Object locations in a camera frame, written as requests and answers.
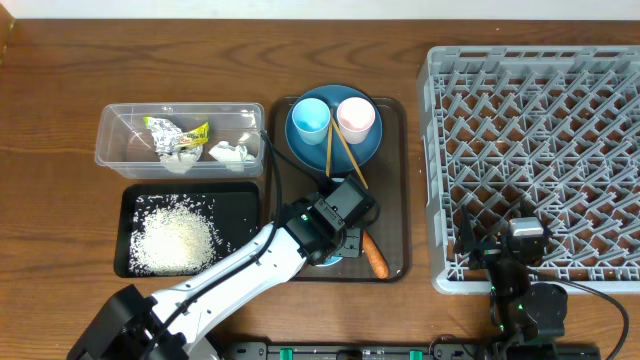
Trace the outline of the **light blue bowl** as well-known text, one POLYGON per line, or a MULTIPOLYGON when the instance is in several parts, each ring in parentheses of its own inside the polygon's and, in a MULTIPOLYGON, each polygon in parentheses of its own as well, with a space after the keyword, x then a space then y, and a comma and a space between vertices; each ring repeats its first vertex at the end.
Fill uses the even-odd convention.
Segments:
POLYGON ((321 263, 322 267, 332 266, 339 263, 342 260, 341 256, 331 256, 325 262, 321 263))

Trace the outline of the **orange carrot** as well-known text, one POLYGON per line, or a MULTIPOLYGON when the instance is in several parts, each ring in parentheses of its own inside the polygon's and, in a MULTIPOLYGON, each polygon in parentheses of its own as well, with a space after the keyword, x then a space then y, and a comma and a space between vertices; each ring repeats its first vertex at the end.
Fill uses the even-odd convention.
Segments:
POLYGON ((386 279, 389 276, 389 267, 367 231, 363 232, 362 248, 376 277, 386 279))

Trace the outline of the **white tissue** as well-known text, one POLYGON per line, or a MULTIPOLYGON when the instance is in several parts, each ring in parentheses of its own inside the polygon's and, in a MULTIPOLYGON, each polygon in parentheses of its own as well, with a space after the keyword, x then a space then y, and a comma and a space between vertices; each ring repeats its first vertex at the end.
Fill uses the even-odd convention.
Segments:
POLYGON ((227 141, 220 141, 209 150, 209 155, 233 172, 243 172, 253 165, 255 157, 244 145, 233 146, 227 141))

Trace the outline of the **pile of white rice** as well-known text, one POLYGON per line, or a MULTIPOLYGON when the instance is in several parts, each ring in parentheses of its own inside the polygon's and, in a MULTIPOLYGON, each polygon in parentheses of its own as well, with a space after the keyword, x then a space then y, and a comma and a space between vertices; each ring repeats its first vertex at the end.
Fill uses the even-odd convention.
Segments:
POLYGON ((135 276, 197 274, 230 255, 211 194, 140 195, 135 200, 128 270, 135 276))

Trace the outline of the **snack wrapper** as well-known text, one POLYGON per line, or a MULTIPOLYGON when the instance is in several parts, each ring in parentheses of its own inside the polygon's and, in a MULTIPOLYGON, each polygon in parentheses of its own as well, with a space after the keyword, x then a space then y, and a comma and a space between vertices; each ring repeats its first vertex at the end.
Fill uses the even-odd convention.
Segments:
POLYGON ((161 162, 197 162, 209 140, 209 124, 182 131, 165 118, 146 116, 145 127, 151 131, 155 151, 161 162))

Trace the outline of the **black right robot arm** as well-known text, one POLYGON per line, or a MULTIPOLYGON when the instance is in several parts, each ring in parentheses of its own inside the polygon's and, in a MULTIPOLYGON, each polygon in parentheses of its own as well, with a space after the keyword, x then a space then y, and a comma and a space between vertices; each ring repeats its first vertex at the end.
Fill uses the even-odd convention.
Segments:
POLYGON ((565 333, 567 292, 529 279, 530 267, 542 259, 551 231, 526 203, 520 205, 520 213, 496 241, 478 240, 463 207, 454 245, 455 253, 468 257, 470 269, 487 272, 492 322, 502 329, 491 344, 496 359, 507 359, 518 346, 544 346, 565 333))

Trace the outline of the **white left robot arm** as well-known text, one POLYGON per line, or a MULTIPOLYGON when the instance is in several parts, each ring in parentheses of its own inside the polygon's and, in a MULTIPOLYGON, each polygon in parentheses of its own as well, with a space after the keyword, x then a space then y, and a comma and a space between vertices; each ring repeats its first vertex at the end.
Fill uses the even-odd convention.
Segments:
POLYGON ((68 353, 78 359, 195 359, 206 335, 247 302, 322 264, 345 231, 361 230, 369 201, 302 198, 240 250, 148 297, 129 285, 113 294, 68 353))

